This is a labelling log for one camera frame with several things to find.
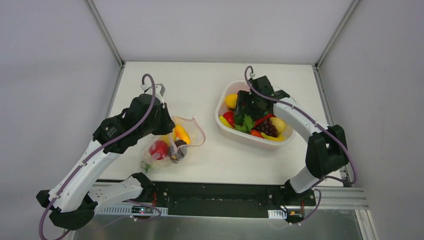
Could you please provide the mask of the yellow toy cabbage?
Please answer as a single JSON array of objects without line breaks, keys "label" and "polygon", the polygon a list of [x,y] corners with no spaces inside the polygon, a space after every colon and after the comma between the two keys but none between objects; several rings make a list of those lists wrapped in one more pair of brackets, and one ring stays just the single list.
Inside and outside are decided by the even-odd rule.
[{"label": "yellow toy cabbage", "polygon": [[177,135],[173,131],[172,133],[162,135],[159,138],[161,141],[164,141],[168,146],[175,145],[175,141],[177,140]]}]

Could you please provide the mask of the orange toy mango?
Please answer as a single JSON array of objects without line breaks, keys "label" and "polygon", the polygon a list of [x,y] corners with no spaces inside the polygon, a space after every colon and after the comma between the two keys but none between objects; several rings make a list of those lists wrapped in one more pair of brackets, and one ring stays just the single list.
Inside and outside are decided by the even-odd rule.
[{"label": "orange toy mango", "polygon": [[173,137],[173,140],[174,141],[176,141],[176,140],[182,140],[182,141],[184,141],[186,144],[190,144],[191,143],[191,139],[190,139],[190,136],[189,136],[189,134],[186,132],[186,130],[181,126],[181,125],[179,125],[179,124],[177,124],[176,126],[175,126],[175,128],[173,129],[173,132],[172,132],[172,137]]}]

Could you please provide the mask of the clear zip top bag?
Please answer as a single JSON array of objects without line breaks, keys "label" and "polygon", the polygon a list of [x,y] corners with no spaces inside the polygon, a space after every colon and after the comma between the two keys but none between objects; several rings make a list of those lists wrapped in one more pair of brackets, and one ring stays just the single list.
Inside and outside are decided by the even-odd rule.
[{"label": "clear zip top bag", "polygon": [[195,116],[171,119],[175,123],[172,132],[155,136],[143,151],[140,161],[143,173],[178,164],[206,142],[205,132]]}]

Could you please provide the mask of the dark purple toy eggplant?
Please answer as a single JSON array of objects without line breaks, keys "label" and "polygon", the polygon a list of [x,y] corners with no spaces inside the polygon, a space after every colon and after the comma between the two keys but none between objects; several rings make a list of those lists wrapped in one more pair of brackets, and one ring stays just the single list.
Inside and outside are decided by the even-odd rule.
[{"label": "dark purple toy eggplant", "polygon": [[188,154],[187,144],[183,140],[176,140],[175,145],[171,145],[168,151],[170,161],[177,164],[180,160],[185,158]]}]

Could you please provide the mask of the red toy tomato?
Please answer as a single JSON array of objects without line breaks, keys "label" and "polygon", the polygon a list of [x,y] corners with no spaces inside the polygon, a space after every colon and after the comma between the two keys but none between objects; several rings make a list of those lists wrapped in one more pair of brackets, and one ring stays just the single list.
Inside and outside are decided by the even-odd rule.
[{"label": "red toy tomato", "polygon": [[169,156],[169,145],[163,140],[156,140],[148,152],[153,160],[164,160]]}]

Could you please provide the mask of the white toy radish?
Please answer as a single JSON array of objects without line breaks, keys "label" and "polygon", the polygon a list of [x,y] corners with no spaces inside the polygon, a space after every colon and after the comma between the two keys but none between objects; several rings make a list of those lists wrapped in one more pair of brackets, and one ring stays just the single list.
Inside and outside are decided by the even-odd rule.
[{"label": "white toy radish", "polygon": [[148,173],[166,167],[168,163],[163,158],[160,159],[160,157],[158,153],[143,155],[140,163],[141,169]]}]

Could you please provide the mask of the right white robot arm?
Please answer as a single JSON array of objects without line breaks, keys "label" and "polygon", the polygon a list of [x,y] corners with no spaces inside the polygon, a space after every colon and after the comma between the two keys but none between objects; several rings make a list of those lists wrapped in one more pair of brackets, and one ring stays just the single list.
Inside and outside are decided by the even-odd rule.
[{"label": "right white robot arm", "polygon": [[340,125],[322,126],[288,93],[275,90],[266,76],[249,78],[246,84],[249,89],[238,91],[231,108],[238,131],[255,130],[265,139],[276,140],[283,130],[272,119],[281,119],[307,144],[305,166],[284,183],[282,194],[283,202],[296,205],[308,190],[350,162],[345,131]]}]

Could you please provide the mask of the red toy chili pepper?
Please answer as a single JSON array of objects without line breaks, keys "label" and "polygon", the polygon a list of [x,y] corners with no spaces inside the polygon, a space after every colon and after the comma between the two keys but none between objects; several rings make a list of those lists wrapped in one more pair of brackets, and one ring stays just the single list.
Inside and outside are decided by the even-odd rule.
[{"label": "red toy chili pepper", "polygon": [[266,120],[268,120],[268,119],[270,119],[270,118],[272,118],[272,117],[275,117],[275,115],[274,115],[274,114],[272,114],[272,113],[268,113],[268,114],[266,114],[266,115],[265,115],[265,116],[263,116],[262,118],[259,118],[259,119],[257,119],[257,120],[255,121],[254,127],[256,127],[256,126],[260,125],[261,123],[263,123],[264,121],[266,121]]}]

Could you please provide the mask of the white plastic basket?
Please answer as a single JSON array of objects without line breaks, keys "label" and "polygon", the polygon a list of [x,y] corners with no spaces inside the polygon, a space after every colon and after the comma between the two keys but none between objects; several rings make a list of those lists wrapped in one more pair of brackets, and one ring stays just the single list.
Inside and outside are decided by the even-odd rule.
[{"label": "white plastic basket", "polygon": [[225,112],[228,111],[225,99],[228,95],[236,94],[239,90],[249,90],[249,86],[246,84],[245,81],[233,81],[227,84],[226,87],[223,89],[222,94],[219,97],[217,106],[215,108],[215,121],[218,124],[219,130],[224,137],[247,146],[272,151],[277,150],[283,145],[290,143],[295,138],[296,132],[289,125],[282,132],[282,135],[284,137],[283,141],[267,140],[225,126],[219,119],[219,116],[223,115]]}]

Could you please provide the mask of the dark toy grapes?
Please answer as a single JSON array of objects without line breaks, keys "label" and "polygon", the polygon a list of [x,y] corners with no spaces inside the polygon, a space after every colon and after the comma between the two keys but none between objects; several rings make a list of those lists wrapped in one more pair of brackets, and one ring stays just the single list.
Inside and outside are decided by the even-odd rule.
[{"label": "dark toy grapes", "polygon": [[259,123],[257,126],[254,127],[254,129],[260,133],[264,133],[269,137],[276,138],[279,135],[277,128],[270,119],[264,120],[263,122]]}]

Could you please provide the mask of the red toy bell pepper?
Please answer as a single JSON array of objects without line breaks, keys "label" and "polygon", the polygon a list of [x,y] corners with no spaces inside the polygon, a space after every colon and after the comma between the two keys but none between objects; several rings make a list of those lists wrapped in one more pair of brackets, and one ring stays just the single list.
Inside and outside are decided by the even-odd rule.
[{"label": "red toy bell pepper", "polygon": [[227,111],[222,115],[226,121],[230,124],[232,128],[235,127],[235,120],[234,120],[234,112],[233,111]]}]

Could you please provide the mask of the orange toy carrot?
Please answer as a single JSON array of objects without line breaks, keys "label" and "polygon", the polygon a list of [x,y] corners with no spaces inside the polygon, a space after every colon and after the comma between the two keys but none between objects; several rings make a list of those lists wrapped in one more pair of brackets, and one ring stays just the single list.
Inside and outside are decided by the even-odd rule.
[{"label": "orange toy carrot", "polygon": [[259,131],[257,131],[257,130],[254,130],[254,129],[252,129],[251,131],[250,131],[250,134],[252,135],[252,136],[255,136],[255,137],[258,137],[258,138],[261,138],[261,139],[263,139],[264,137],[261,135],[261,132],[259,132]]}]

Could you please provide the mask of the yellow toy pear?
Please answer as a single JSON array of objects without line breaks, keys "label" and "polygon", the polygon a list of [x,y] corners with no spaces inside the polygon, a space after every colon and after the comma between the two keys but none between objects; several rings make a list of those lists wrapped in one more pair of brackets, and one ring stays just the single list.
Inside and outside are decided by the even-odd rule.
[{"label": "yellow toy pear", "polygon": [[272,122],[272,125],[277,130],[278,135],[282,134],[287,128],[286,122],[284,120],[282,120],[281,118],[271,117],[270,121]]}]

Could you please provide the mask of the yellow toy banana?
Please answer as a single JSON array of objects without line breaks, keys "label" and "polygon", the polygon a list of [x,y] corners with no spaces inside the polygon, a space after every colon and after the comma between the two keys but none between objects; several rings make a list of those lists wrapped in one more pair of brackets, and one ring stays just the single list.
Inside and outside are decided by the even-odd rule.
[{"label": "yellow toy banana", "polygon": [[269,140],[269,141],[273,141],[273,142],[283,142],[283,141],[286,140],[286,138],[282,134],[279,134],[278,136],[274,137],[274,136],[266,135],[264,132],[261,132],[260,135],[264,139]]}]

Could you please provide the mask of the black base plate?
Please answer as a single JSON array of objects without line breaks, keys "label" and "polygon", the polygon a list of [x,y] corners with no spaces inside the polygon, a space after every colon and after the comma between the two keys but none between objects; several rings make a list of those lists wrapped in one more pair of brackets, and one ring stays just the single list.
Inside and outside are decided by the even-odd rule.
[{"label": "black base plate", "polygon": [[224,184],[154,181],[149,193],[134,199],[155,202],[172,216],[267,218],[281,206],[298,210],[316,206],[315,194],[307,190],[289,198],[283,185]]}]

